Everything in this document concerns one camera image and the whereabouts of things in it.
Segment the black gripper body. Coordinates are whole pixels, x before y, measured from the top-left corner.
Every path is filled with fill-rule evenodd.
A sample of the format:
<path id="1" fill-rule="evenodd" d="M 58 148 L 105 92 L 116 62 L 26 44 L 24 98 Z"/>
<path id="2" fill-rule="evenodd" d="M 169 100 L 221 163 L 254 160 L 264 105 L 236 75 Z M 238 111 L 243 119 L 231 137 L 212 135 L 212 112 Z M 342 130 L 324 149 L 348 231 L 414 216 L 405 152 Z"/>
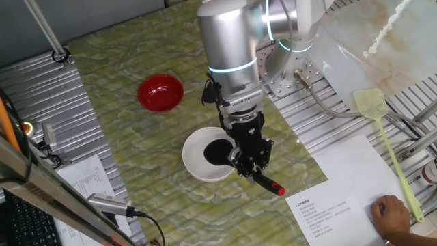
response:
<path id="1" fill-rule="evenodd" d="M 240 148 L 242 156 L 248 160 L 260 161 L 262 159 L 261 152 L 264 152 L 263 125 L 264 115 L 258 113 L 255 118 L 248 122 L 234 122 L 227 131 Z"/>

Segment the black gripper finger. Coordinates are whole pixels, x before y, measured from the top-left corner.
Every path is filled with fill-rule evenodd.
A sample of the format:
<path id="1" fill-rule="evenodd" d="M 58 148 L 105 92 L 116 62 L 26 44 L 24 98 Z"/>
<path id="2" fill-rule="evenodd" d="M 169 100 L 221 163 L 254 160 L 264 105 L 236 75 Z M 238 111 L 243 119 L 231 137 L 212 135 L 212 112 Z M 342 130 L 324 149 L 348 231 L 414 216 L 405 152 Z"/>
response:
<path id="1" fill-rule="evenodd" d="M 242 151 L 239 147 L 231 149 L 228 160 L 231 165 L 237 169 L 239 176 L 246 178 L 250 185 L 254 185 L 255 181 L 252 175 L 253 169 L 245 164 L 245 159 L 242 155 Z"/>
<path id="2" fill-rule="evenodd" d="M 257 151 L 256 156 L 256 164 L 258 169 L 264 170 L 269 165 L 273 145 L 273 140 L 266 136 L 262 137 L 260 149 Z"/>

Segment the person's bare hand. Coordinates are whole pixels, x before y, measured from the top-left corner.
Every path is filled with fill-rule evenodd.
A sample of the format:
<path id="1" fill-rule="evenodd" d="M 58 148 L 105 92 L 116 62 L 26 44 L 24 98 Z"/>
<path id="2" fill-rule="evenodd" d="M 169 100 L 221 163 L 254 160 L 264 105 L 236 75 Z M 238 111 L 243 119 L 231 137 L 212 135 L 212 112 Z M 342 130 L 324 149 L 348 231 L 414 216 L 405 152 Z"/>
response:
<path id="1" fill-rule="evenodd" d="M 372 204 L 370 211 L 373 224 L 383 239 L 391 241 L 396 234 L 410 232 L 410 213 L 398 197 L 382 196 Z"/>

